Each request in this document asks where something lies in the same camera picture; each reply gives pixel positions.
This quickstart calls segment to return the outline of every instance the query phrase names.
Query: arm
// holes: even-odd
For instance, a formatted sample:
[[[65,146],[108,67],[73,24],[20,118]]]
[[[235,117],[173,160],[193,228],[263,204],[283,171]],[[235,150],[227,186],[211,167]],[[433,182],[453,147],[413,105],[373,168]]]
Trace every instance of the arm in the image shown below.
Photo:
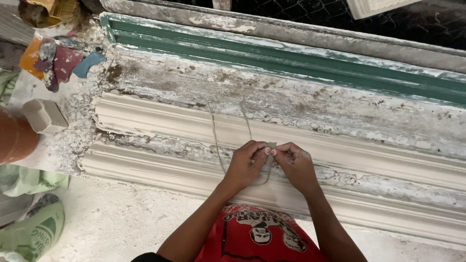
[[[270,148],[249,141],[237,149],[225,177],[207,200],[160,246],[157,254],[173,262],[194,261],[225,204],[259,176]]]
[[[271,154],[290,183],[304,195],[324,256],[332,262],[367,262],[325,198],[317,182],[311,155],[293,143],[279,145]]]

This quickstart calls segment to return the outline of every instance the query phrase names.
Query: hand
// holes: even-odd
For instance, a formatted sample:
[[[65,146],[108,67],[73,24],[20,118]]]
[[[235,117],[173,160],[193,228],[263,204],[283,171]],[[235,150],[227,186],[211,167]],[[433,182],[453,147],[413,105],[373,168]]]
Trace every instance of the hand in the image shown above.
[[[270,148],[266,147],[267,144],[267,142],[251,140],[235,150],[220,186],[226,190],[233,190],[235,193],[250,186],[259,176],[260,169],[270,153]]]
[[[290,142],[276,146],[270,153],[275,162],[281,166],[290,183],[304,197],[312,197],[314,193],[321,191],[308,152]]]

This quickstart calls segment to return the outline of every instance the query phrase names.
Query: red t-shirt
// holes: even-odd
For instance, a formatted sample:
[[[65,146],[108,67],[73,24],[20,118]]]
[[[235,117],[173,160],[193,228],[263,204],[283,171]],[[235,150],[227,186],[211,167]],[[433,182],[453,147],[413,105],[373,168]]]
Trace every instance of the red t-shirt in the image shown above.
[[[287,214],[247,205],[226,206],[196,262],[243,260],[327,261],[311,238]]]

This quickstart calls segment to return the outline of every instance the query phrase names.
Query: green mold strip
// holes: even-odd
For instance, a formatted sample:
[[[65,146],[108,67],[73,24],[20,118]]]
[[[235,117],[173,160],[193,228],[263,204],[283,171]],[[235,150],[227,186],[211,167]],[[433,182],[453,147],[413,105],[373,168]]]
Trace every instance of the green mold strip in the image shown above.
[[[259,74],[373,91],[392,97],[466,105],[466,75],[242,34],[102,13],[111,43]]]

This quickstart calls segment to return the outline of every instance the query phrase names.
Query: plaster block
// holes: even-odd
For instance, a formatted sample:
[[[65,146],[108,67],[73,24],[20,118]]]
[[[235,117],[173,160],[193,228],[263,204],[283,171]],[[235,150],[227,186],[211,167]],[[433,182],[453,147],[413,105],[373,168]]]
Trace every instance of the plaster block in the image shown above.
[[[32,129],[39,134],[53,134],[68,127],[55,102],[34,99],[23,105],[23,113]]]

